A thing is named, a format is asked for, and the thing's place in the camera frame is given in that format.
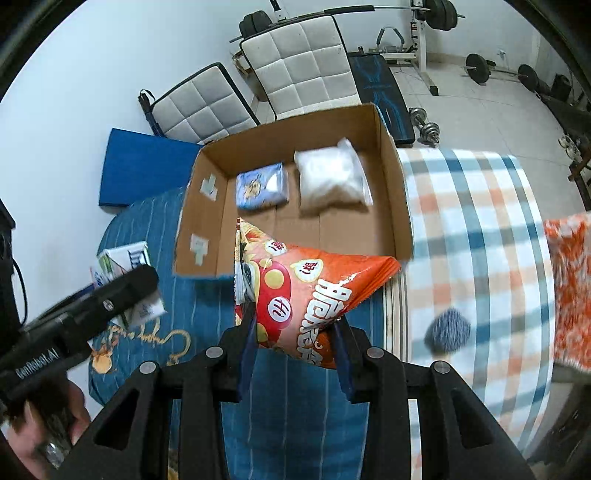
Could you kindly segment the person left hand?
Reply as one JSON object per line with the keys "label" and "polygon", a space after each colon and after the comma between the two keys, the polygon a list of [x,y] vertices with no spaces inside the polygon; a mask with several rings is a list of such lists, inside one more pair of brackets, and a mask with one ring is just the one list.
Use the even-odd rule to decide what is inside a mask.
{"label": "person left hand", "polygon": [[[68,435],[75,445],[91,423],[85,396],[66,374],[55,377],[54,381],[65,396],[68,410],[74,418]],[[48,430],[39,411],[31,402],[26,402],[20,416],[9,415],[9,418],[7,442],[10,448],[35,479],[48,479],[50,465],[40,453],[41,446],[48,441]]]}

